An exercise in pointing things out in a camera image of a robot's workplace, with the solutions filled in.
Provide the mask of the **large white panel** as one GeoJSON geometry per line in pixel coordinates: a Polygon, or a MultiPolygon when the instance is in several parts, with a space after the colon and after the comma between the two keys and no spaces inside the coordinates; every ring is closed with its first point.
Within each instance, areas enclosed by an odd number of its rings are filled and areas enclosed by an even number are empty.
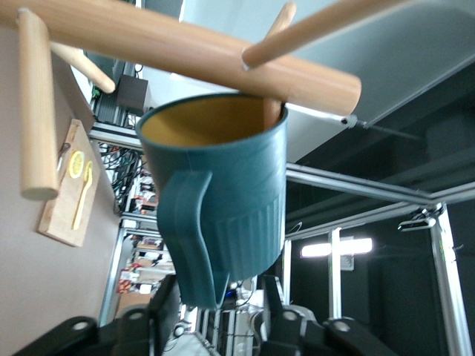
{"type": "MultiPolygon", "coordinates": [[[[288,2],[300,21],[336,0],[184,0],[180,19],[257,42],[288,2]]],[[[296,56],[360,78],[355,115],[374,125],[423,90],[475,61],[475,0],[410,0],[318,40],[296,56]]]]}

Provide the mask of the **bright rectangular light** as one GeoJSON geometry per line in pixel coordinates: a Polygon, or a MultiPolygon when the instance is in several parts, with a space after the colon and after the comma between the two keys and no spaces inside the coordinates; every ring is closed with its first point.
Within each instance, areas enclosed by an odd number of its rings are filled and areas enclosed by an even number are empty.
{"type": "MultiPolygon", "coordinates": [[[[353,256],[357,254],[367,254],[373,250],[373,240],[371,238],[353,239],[352,237],[342,238],[338,245],[340,256],[353,256]]],[[[301,258],[328,257],[333,251],[330,243],[316,243],[306,245],[301,249],[301,258]]]]}

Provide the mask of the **yellow plastic fork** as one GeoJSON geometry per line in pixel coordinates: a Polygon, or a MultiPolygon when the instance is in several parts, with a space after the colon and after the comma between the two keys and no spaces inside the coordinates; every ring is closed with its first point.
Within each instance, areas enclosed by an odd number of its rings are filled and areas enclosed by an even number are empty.
{"type": "Polygon", "coordinates": [[[75,216],[74,216],[74,219],[73,219],[73,224],[72,224],[72,229],[74,231],[79,229],[80,221],[82,219],[82,212],[83,212],[84,206],[85,206],[86,196],[87,196],[87,193],[88,193],[89,189],[92,186],[92,183],[93,183],[93,180],[91,182],[89,182],[88,184],[85,184],[84,180],[83,180],[83,187],[82,187],[81,195],[80,195],[80,198],[79,198],[79,201],[78,201],[78,205],[76,207],[76,213],[75,213],[75,216]]]}

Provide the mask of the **cluttered metal shelf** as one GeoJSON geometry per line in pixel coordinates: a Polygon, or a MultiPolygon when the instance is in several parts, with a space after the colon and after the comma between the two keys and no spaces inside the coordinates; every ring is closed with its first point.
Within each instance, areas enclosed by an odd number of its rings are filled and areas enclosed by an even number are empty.
{"type": "Polygon", "coordinates": [[[153,294],[165,277],[175,272],[153,215],[123,213],[119,242],[117,294],[153,294]]]}

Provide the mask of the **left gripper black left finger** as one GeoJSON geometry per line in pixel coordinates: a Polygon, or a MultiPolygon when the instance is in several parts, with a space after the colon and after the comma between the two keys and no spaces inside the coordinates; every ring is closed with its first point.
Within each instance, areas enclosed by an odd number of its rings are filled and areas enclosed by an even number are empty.
{"type": "Polygon", "coordinates": [[[91,317],[72,317],[14,356],[161,356],[179,306],[177,277],[170,274],[148,305],[133,306],[102,327],[91,317]]]}

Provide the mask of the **teal cup yellow inside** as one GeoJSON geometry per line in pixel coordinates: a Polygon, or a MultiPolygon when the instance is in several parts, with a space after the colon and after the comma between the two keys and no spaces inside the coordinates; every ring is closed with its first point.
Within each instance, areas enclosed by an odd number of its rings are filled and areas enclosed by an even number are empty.
{"type": "Polygon", "coordinates": [[[230,282],[265,272],[281,253],[286,117],[265,128],[261,98],[221,93],[155,108],[136,131],[181,299],[218,309],[230,282]]]}

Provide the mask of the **dark box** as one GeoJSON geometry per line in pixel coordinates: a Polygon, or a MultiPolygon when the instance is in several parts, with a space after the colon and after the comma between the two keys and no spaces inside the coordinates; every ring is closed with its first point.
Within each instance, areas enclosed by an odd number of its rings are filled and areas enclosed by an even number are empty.
{"type": "Polygon", "coordinates": [[[117,104],[137,116],[142,116],[150,102],[148,80],[121,75],[117,87],[117,104]]]}

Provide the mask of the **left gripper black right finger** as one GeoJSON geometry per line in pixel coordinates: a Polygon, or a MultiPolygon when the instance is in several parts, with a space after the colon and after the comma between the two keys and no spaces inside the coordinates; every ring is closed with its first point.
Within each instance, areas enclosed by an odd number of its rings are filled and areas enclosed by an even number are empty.
{"type": "Polygon", "coordinates": [[[352,318],[318,323],[313,313],[283,302],[277,277],[266,275],[259,356],[394,356],[394,351],[352,318]]]}

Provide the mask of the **aluminium frame beams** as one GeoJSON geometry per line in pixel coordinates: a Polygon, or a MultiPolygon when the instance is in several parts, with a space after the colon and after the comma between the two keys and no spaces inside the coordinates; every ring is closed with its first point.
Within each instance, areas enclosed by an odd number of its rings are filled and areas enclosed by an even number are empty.
{"type": "Polygon", "coordinates": [[[412,213],[419,208],[426,209],[429,213],[426,228],[430,232],[448,351],[450,356],[474,356],[459,279],[448,206],[452,203],[475,199],[475,181],[444,191],[430,193],[309,168],[294,163],[287,165],[286,178],[290,182],[383,200],[388,204],[372,211],[365,211],[351,217],[287,234],[284,240],[283,265],[285,297],[290,296],[290,248],[292,242],[327,234],[332,247],[329,272],[330,316],[340,317],[341,272],[338,247],[341,230],[399,217],[412,213]]]}

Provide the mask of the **wooden cup rack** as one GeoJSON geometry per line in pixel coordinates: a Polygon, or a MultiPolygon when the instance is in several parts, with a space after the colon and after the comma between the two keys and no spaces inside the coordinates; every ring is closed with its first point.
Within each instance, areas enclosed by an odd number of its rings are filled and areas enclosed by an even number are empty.
{"type": "Polygon", "coordinates": [[[291,57],[291,52],[409,0],[340,0],[298,23],[289,4],[276,34],[250,44],[118,0],[0,0],[0,25],[33,25],[33,50],[44,47],[104,92],[114,83],[90,59],[92,51],[115,59],[270,97],[338,116],[350,115],[361,96],[358,77],[291,57]]]}

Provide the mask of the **bamboo cutting board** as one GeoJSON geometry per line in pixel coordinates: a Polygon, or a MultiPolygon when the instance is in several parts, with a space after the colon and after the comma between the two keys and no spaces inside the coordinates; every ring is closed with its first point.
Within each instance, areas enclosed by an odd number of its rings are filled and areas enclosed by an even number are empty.
{"type": "Polygon", "coordinates": [[[59,175],[59,195],[54,200],[45,203],[42,217],[39,221],[38,232],[66,245],[83,246],[85,235],[92,211],[92,204],[96,195],[96,188],[100,176],[100,164],[97,162],[92,145],[81,121],[72,119],[65,142],[71,144],[71,149],[65,154],[59,175]],[[77,179],[72,179],[68,173],[68,163],[74,151],[83,151],[86,162],[93,163],[93,183],[89,189],[82,219],[78,230],[72,229],[76,207],[81,195],[84,171],[77,179]]]}

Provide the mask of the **brown table cover sheet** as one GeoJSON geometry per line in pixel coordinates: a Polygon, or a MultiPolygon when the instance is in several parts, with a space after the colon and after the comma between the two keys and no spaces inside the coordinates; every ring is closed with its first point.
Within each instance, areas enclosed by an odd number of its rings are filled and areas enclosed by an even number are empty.
{"type": "Polygon", "coordinates": [[[19,40],[0,28],[0,356],[70,317],[98,317],[117,237],[114,195],[99,173],[83,246],[37,232],[43,204],[20,194],[19,40]]]}

